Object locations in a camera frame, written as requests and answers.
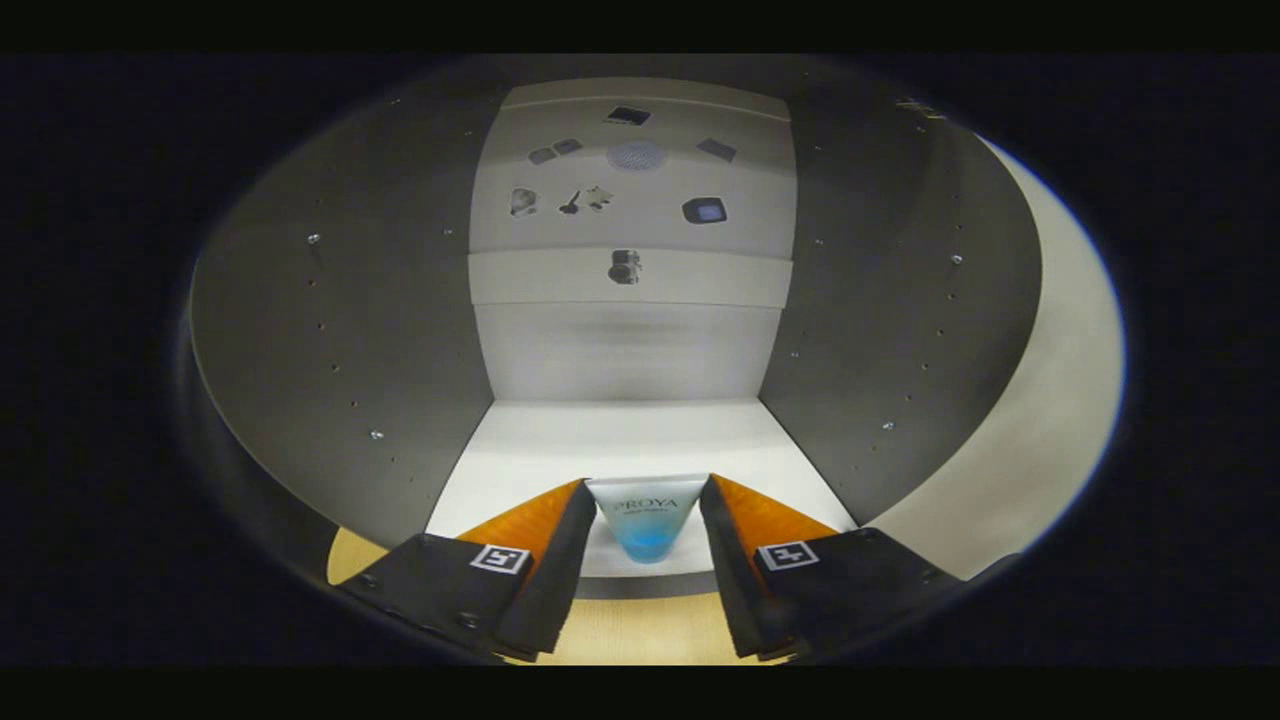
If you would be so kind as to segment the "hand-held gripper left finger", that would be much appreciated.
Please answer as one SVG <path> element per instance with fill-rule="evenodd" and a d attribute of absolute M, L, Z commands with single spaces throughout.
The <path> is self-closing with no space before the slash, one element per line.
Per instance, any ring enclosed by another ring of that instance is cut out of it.
<path fill-rule="evenodd" d="M 595 516 L 571 480 L 458 537 L 420 533 L 338 587 L 458 651 L 531 662 L 556 650 Z"/>

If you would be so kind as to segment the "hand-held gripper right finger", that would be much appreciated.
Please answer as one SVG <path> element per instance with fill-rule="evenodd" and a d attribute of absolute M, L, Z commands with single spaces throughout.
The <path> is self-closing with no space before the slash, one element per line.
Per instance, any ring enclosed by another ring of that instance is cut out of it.
<path fill-rule="evenodd" d="M 699 503 L 740 657 L 860 648 L 966 584 L 879 529 L 836 530 L 718 474 Z"/>

